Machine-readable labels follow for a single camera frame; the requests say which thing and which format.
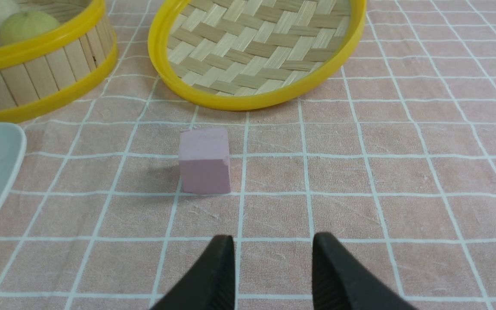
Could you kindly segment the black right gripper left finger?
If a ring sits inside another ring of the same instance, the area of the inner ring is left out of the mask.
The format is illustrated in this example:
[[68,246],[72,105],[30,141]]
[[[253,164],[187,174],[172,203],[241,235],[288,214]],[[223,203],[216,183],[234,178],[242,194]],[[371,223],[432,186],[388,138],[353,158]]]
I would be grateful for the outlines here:
[[233,237],[214,236],[197,261],[152,310],[234,310],[236,252]]

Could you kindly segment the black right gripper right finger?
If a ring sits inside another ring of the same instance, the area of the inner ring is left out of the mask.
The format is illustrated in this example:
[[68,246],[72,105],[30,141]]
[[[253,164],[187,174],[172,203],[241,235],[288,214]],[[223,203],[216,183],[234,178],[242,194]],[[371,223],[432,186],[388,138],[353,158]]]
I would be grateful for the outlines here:
[[313,309],[414,310],[330,232],[313,237]]

